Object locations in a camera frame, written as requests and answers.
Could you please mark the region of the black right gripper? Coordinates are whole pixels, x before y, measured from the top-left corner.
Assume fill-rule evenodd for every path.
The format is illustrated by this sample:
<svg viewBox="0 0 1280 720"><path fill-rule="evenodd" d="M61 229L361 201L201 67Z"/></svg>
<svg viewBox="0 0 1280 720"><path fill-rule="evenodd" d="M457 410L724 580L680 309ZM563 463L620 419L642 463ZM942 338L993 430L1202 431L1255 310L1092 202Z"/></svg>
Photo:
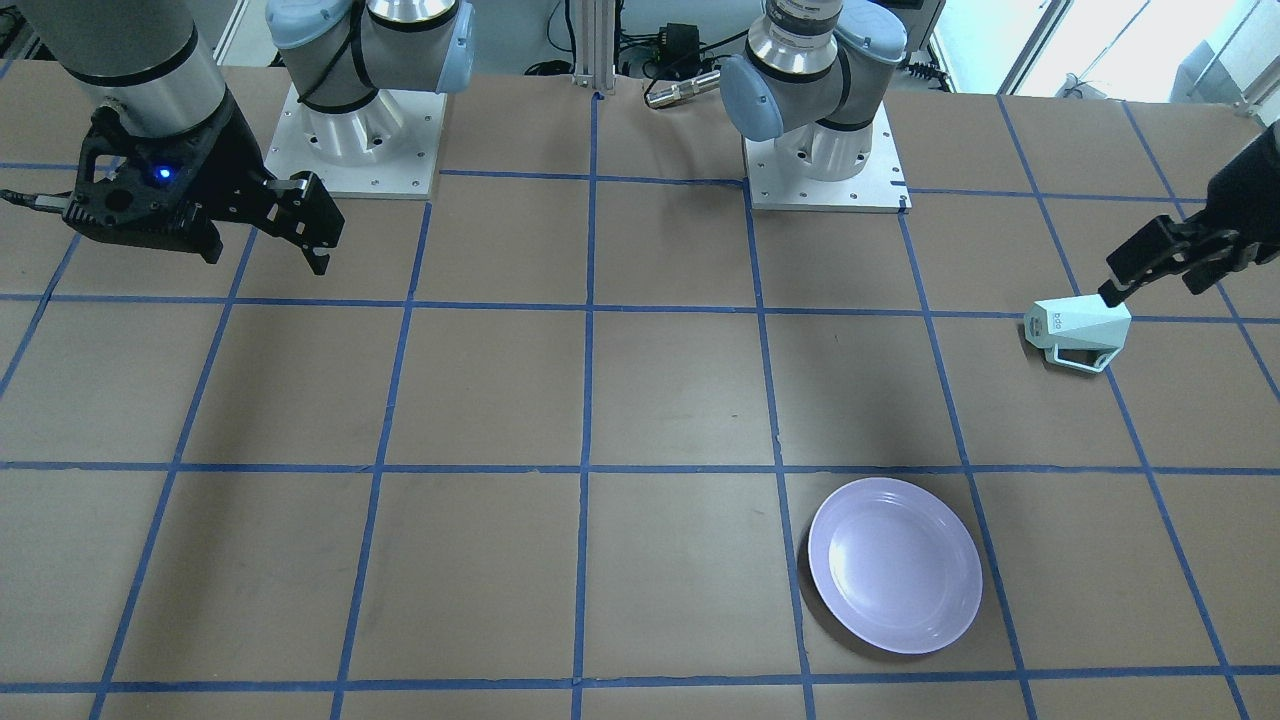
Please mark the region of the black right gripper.
<svg viewBox="0 0 1280 720"><path fill-rule="evenodd" d="M216 220L253 225L294 245L315 275L325 275L346 218L323 178L301 170L287 179L269 172L232 91L212 114L165 137L128 137L120 192L120 242L187 252L215 264L221 254Z"/></svg>

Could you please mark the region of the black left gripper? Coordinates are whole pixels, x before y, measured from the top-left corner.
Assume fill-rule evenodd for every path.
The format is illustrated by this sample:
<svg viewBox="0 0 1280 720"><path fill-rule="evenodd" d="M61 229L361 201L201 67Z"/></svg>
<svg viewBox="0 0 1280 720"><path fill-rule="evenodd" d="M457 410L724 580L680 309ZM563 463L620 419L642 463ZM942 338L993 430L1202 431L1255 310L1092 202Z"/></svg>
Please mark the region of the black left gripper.
<svg viewBox="0 0 1280 720"><path fill-rule="evenodd" d="M1210 179L1206 208L1190 222L1158 215L1106 258L1111 277L1098 295L1107 307L1167 275L1199 295L1229 273L1277 258L1277 128L1274 122Z"/></svg>

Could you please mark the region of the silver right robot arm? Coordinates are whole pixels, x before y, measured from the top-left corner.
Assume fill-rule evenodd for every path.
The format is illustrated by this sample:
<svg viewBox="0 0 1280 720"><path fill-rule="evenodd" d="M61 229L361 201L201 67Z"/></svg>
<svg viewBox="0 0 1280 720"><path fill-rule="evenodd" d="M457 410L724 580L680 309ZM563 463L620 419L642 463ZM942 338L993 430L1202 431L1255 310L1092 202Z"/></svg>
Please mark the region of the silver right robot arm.
<svg viewBox="0 0 1280 720"><path fill-rule="evenodd" d="M283 238L325 274L346 219L316 172L280 177L183 1L20 1L18 12L93 101L74 186L4 190L99 243L214 264L218 222ZM388 155L408 128L394 91L457 94L475 51L468 1L270 1L266 22L324 161Z"/></svg>

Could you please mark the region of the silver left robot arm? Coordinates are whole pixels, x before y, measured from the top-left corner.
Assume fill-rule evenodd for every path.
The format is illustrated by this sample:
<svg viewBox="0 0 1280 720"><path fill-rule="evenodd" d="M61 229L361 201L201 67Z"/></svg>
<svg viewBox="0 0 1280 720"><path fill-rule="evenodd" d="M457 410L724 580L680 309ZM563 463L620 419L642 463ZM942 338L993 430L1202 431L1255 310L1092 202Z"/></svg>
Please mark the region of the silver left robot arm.
<svg viewBox="0 0 1280 720"><path fill-rule="evenodd" d="M719 69L719 95L742 136L759 209L904 211L882 104L908 33L869 1L769 1L744 49ZM1277 127L1270 126L1208 182L1204 208L1184 222L1161 215L1107 258L1094 301L1121 306L1178 275L1203 293L1225 275L1277 256Z"/></svg>

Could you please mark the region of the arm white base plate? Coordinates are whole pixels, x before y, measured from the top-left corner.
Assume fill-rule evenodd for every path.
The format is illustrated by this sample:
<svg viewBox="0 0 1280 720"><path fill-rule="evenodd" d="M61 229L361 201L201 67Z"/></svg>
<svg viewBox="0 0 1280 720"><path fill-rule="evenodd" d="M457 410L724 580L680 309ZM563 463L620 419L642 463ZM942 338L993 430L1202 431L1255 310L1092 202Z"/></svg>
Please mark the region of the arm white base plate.
<svg viewBox="0 0 1280 720"><path fill-rule="evenodd" d="M429 200L448 94L381 90L346 114L297 101L289 88L266 168L280 178L311 170L334 199Z"/></svg>
<svg viewBox="0 0 1280 720"><path fill-rule="evenodd" d="M906 213L913 208L887 108L856 131L812 123L742 141L750 205L765 211Z"/></svg>

